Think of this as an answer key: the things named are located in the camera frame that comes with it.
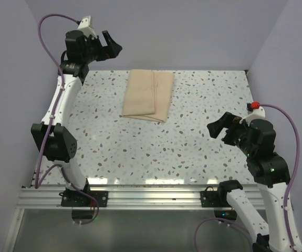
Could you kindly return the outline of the beige cloth wrap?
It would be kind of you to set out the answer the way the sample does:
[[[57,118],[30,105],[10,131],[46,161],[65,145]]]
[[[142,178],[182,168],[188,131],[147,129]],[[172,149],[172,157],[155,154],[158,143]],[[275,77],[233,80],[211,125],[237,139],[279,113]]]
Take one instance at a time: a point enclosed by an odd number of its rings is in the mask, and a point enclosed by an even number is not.
[[[166,122],[171,103],[174,74],[133,69],[129,72],[122,116]]]

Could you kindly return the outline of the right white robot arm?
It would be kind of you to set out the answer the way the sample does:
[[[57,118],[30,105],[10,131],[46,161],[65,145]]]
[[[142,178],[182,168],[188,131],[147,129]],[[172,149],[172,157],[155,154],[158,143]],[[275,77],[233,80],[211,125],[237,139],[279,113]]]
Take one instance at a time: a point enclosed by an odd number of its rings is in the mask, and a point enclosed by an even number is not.
[[[214,139],[225,130],[224,144],[235,146],[245,154],[247,168],[262,196],[265,219],[246,197],[238,181],[224,181],[217,188],[218,203],[230,205],[237,213],[250,236],[252,251],[302,251],[287,192],[291,185],[289,168],[274,151],[276,132],[273,125],[256,112],[245,118],[226,112],[207,128]]]

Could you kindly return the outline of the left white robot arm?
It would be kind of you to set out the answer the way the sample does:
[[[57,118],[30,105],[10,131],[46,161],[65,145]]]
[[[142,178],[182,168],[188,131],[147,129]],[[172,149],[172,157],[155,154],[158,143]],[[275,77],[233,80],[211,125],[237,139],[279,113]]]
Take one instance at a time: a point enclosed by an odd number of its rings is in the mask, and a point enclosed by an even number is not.
[[[40,123],[34,123],[31,134],[39,150],[35,170],[35,188],[39,188],[52,171],[59,169],[65,181],[65,190],[60,194],[63,207],[105,207],[107,192],[97,193],[90,189],[86,176],[76,159],[77,139],[68,130],[70,113],[76,97],[84,85],[93,61],[116,58],[122,47],[109,32],[102,31],[106,45],[95,34],[81,30],[66,33],[66,49],[57,63],[57,87],[48,111]]]

